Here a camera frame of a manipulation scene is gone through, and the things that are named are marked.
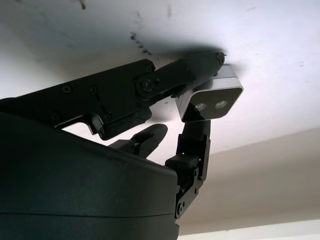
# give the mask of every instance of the black plastic casing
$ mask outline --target black plastic casing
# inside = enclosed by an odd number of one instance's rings
[[[175,240],[177,174],[0,113],[1,240]]]

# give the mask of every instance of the wall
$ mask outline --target wall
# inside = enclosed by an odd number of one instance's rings
[[[212,154],[180,234],[320,219],[319,143],[315,128]]]

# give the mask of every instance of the white camera housing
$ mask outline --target white camera housing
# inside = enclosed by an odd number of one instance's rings
[[[217,76],[175,99],[182,122],[217,119],[226,115],[243,92],[231,65],[223,65]]]

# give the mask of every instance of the robotic arm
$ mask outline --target robotic arm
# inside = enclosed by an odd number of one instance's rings
[[[147,59],[0,101],[0,238],[175,240],[175,223],[206,180],[210,120],[186,122],[176,155],[145,159],[165,137],[154,124],[110,146],[61,131],[85,123],[102,140],[145,123],[154,103],[205,84],[221,52],[158,70]]]

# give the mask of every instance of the screw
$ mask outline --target screw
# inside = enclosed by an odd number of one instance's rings
[[[154,89],[154,82],[150,79],[144,79],[141,81],[141,87],[145,92],[151,92]]]
[[[183,204],[182,204],[182,203],[179,203],[179,205],[178,205],[178,211],[177,211],[178,215],[181,215],[183,210],[184,210]]]
[[[57,112],[52,112],[52,113],[50,114],[50,120],[51,120],[51,121],[56,122],[56,121],[59,121],[59,119],[60,119],[59,113],[57,113]]]
[[[111,114],[110,113],[106,113],[105,115],[103,115],[103,119],[106,121],[106,122],[110,122],[111,121]]]
[[[62,92],[64,92],[65,94],[69,94],[71,93],[71,87],[69,85],[64,85],[62,86]]]
[[[92,95],[92,96],[97,95],[97,87],[94,86],[94,85],[89,86],[89,94]]]
[[[151,73],[151,72],[154,70],[154,68],[153,68],[151,65],[146,65],[146,66],[145,66],[145,70],[146,70],[148,73]]]
[[[158,85],[159,83],[160,83],[160,79],[157,78],[156,80],[154,80],[155,85]]]

